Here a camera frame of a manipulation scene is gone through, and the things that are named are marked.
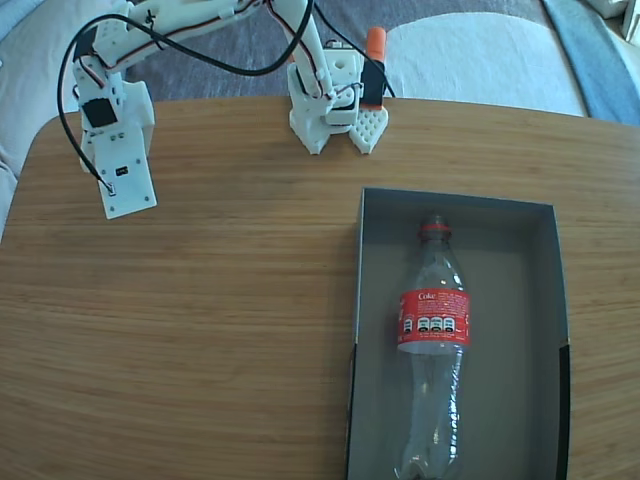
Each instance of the orange cap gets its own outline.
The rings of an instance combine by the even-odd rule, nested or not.
[[[382,27],[372,27],[367,34],[367,54],[384,63],[384,50],[387,45],[387,32]]]

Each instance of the white robotic arm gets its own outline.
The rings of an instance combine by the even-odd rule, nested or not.
[[[147,0],[137,6],[122,0],[114,13],[181,42],[244,19],[263,5],[290,40],[310,8],[306,0]],[[84,129],[82,151],[106,185],[99,188],[107,218],[156,205],[147,162],[153,106],[144,82],[125,82],[121,72],[163,48],[162,41],[115,18],[88,30],[76,46],[73,73]],[[369,153],[388,114],[384,108],[360,106],[364,58],[350,48],[323,49],[312,17],[293,56],[295,63],[287,70],[290,125],[302,143],[317,154],[330,135],[349,132],[360,150]]]

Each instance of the gray box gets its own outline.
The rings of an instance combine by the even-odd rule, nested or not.
[[[347,478],[395,478],[412,385],[396,348],[398,300],[433,211],[449,220],[471,295],[456,478],[565,480],[568,318],[553,207],[382,188],[361,202]]]

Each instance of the red label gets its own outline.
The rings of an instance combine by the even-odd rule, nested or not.
[[[398,345],[454,342],[469,345],[469,294],[447,288],[423,288],[402,295]]]

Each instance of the plastic bottle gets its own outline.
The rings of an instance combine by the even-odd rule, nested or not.
[[[459,461],[458,390],[469,345],[469,295],[440,215],[421,225],[421,266],[400,302],[398,350],[413,377],[409,432],[395,468],[400,480],[450,478]]]

